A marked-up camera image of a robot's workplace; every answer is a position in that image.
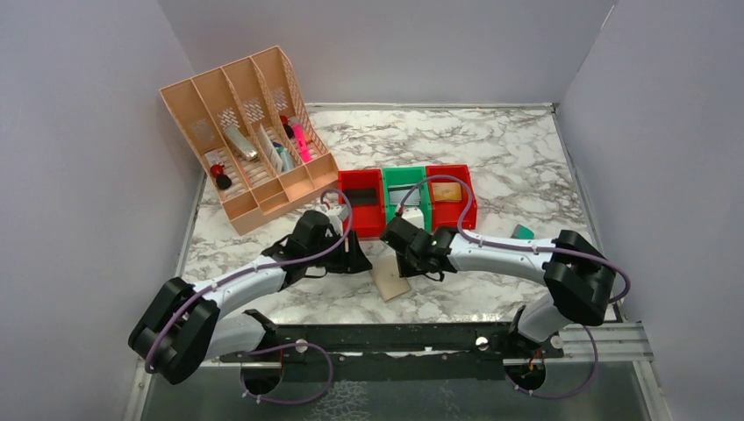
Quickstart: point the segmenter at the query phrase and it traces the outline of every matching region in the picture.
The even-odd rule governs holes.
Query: red cap
[[[218,175],[221,175],[225,172],[225,169],[222,168],[219,164],[214,164],[210,167],[210,173],[213,177],[217,178]]]

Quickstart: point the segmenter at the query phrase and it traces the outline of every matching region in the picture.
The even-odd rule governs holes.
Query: glass panel
[[[589,371],[589,364],[550,365],[540,392],[573,389]],[[603,363],[588,390],[562,401],[524,396],[508,382],[335,382],[317,402],[292,407],[242,398],[238,377],[239,370],[231,367],[202,367],[176,386],[156,376],[142,420],[649,419],[629,362]],[[282,383],[271,396],[299,399],[314,394],[320,386]]]

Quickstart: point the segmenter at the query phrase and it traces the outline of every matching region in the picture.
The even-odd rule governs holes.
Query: marble surface
[[[468,164],[478,201],[477,232],[508,237],[521,223],[538,238],[555,237],[564,228],[589,237],[547,110],[315,111],[311,120],[340,169]],[[183,278],[200,281],[245,265],[317,205],[239,237],[207,183]],[[392,254],[380,241],[362,247],[373,264]],[[240,311],[255,308],[277,323],[495,321],[511,320],[519,306],[547,292],[532,282],[487,273],[409,281],[410,292],[385,303],[369,273],[303,279]]]

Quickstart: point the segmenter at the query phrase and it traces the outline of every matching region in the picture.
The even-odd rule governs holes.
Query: green plastic bin
[[[401,184],[414,184],[426,178],[424,167],[383,168],[383,192],[385,195],[385,217],[390,222],[395,217],[396,204],[390,204],[389,186]],[[429,188],[424,184],[419,188],[421,204],[417,206],[424,213],[424,229],[432,230],[432,199],[429,197]]]

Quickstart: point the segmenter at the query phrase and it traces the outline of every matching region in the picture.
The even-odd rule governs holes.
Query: white wall
[[[614,0],[159,0],[202,72],[279,45],[305,101],[558,102]]]
[[[120,419],[129,331],[173,273],[198,169],[158,88],[155,0],[0,4],[0,411]]]
[[[559,108],[675,420],[741,419],[744,3],[621,0]]]

